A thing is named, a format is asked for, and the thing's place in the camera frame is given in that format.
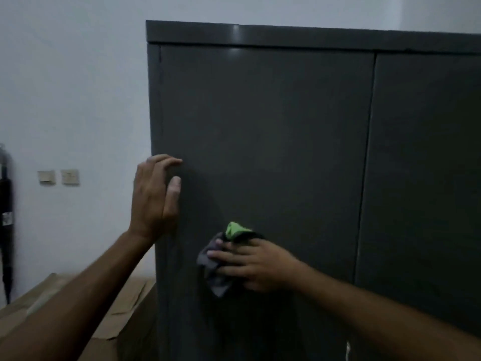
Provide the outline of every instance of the forearm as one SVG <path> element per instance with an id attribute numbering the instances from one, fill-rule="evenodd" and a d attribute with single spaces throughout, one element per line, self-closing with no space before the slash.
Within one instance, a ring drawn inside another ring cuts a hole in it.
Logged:
<path id="1" fill-rule="evenodd" d="M 1 344 L 2 360 L 74 360 L 151 241 L 128 232 Z"/>
<path id="2" fill-rule="evenodd" d="M 356 288 L 299 262 L 289 284 L 399 360 L 479 360 L 480 341 L 413 308 Z"/>

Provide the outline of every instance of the cabinet door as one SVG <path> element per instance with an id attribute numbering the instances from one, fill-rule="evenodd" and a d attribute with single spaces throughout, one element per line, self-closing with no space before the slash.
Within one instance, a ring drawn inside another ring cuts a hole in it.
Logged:
<path id="1" fill-rule="evenodd" d="M 355 283 L 481 336 L 481 57 L 379 55 L 374 86 Z"/>
<path id="2" fill-rule="evenodd" d="M 184 159 L 177 236 L 156 249 L 161 344 L 175 361 L 343 358 L 328 315 L 285 293 L 216 299 L 196 257 L 235 220 L 352 281 L 373 55 L 161 46 L 153 67 L 158 52 L 153 153 Z"/>

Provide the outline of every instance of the gray rag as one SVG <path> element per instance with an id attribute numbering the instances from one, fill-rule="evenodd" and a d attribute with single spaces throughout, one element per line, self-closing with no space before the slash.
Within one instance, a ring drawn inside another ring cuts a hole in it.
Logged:
<path id="1" fill-rule="evenodd" d="M 222 251 L 222 247 L 215 243 L 215 240 L 222 239 L 223 237 L 223 232 L 217 233 L 197 256 L 197 265 L 204 266 L 204 278 L 217 297 L 223 297 L 225 292 L 228 291 L 234 283 L 232 277 L 215 272 L 215 270 L 223 265 L 223 262 L 207 256 L 207 251 Z"/>

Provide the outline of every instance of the hand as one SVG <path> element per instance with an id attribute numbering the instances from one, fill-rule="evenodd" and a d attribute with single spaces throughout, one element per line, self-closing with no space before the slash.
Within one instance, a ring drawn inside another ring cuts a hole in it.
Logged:
<path id="1" fill-rule="evenodd" d="M 175 226 L 181 181 L 174 176 L 165 187 L 165 170 L 181 163 L 178 158 L 159 154 L 137 166 L 129 233 L 155 242 Z"/>
<path id="2" fill-rule="evenodd" d="M 289 286 L 293 269 L 299 262 L 285 249 L 263 239 L 252 239 L 250 245 L 241 246 L 217 242 L 230 252 L 209 251 L 208 256 L 238 265 L 220 267 L 217 272 L 247 278 L 244 286 L 254 291 L 267 292 Z"/>

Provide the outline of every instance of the green cloth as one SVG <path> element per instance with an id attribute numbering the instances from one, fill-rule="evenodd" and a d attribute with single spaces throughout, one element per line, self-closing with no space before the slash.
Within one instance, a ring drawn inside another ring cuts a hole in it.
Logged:
<path id="1" fill-rule="evenodd" d="M 252 232 L 252 230 L 248 228 L 244 228 L 242 225 L 232 221 L 227 226 L 225 230 L 225 237 L 228 241 L 233 241 L 238 235 L 245 233 L 245 232 Z"/>

